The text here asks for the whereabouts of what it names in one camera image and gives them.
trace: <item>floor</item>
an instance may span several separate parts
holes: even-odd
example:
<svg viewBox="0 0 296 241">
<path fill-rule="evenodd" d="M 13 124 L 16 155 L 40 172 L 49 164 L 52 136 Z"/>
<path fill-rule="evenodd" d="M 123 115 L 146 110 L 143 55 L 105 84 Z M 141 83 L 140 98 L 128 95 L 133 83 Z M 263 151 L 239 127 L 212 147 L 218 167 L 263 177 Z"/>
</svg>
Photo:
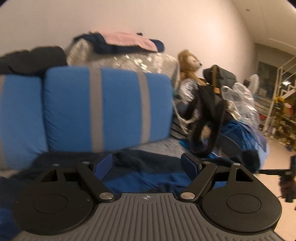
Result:
<svg viewBox="0 0 296 241">
<path fill-rule="evenodd" d="M 290 156 L 295 155 L 295 152 L 289 152 L 286 148 L 279 144 L 276 139 L 269 139 L 268 144 L 270 146 L 270 154 L 267 158 L 263 169 L 285 169 L 289 168 Z M 279 178 L 277 176 L 267 176 L 260 174 L 258 179 L 269 188 L 277 197 L 281 195 L 279 189 Z M 296 240 L 296 201 L 294 203 L 286 203 L 284 199 L 280 198 L 282 205 L 282 215 L 275 229 L 275 232 L 281 236 L 284 240 L 295 241 Z"/>
</svg>

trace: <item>silver bolt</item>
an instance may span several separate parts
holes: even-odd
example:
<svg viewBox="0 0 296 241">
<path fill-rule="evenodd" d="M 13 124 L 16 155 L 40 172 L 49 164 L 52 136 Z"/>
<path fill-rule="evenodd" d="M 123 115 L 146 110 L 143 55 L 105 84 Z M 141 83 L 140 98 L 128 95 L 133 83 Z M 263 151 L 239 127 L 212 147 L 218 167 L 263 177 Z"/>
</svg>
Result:
<svg viewBox="0 0 296 241">
<path fill-rule="evenodd" d="M 114 197 L 114 195 L 110 192 L 103 192 L 100 194 L 100 199 L 103 199 L 103 200 L 110 200 Z"/>
<path fill-rule="evenodd" d="M 192 192 L 183 192 L 181 194 L 181 198 L 186 199 L 186 200 L 194 199 L 195 198 L 195 194 L 192 193 Z"/>
</svg>

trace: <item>teddy bear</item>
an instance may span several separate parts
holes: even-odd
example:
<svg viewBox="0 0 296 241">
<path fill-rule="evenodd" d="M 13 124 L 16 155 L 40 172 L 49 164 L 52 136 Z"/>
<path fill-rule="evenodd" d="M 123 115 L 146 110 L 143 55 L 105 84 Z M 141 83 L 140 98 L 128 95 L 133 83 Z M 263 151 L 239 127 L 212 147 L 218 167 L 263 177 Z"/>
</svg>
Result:
<svg viewBox="0 0 296 241">
<path fill-rule="evenodd" d="M 178 60 L 180 63 L 180 81 L 190 78 L 196 80 L 199 85 L 206 85 L 204 81 L 195 75 L 195 72 L 202 64 L 194 54 L 185 49 L 178 54 Z"/>
</svg>

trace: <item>striped cushion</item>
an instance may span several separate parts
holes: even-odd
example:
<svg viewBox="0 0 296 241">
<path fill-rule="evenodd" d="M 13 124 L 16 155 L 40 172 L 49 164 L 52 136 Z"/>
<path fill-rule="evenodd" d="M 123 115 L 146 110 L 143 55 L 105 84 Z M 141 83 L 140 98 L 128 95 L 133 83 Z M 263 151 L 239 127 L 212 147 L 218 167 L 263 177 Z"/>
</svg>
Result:
<svg viewBox="0 0 296 241">
<path fill-rule="evenodd" d="M 55 67 L 44 84 L 52 151 L 110 151 L 164 139 L 172 87 L 163 74 L 122 69 Z"/>
<path fill-rule="evenodd" d="M 0 169 L 28 167 L 47 151 L 41 79 L 0 75 Z"/>
</svg>

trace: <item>pink cloth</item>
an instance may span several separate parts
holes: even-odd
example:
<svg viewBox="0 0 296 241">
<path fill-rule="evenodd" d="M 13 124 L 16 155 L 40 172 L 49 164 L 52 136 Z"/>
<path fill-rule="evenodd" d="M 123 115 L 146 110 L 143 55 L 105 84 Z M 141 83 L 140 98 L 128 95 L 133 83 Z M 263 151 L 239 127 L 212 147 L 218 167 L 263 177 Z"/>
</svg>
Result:
<svg viewBox="0 0 296 241">
<path fill-rule="evenodd" d="M 148 38 L 145 38 L 137 34 L 129 33 L 108 33 L 108 32 L 99 32 L 105 39 L 107 44 L 116 45 L 116 46 L 140 46 L 142 49 L 149 51 L 158 52 L 155 44 L 150 41 Z"/>
</svg>

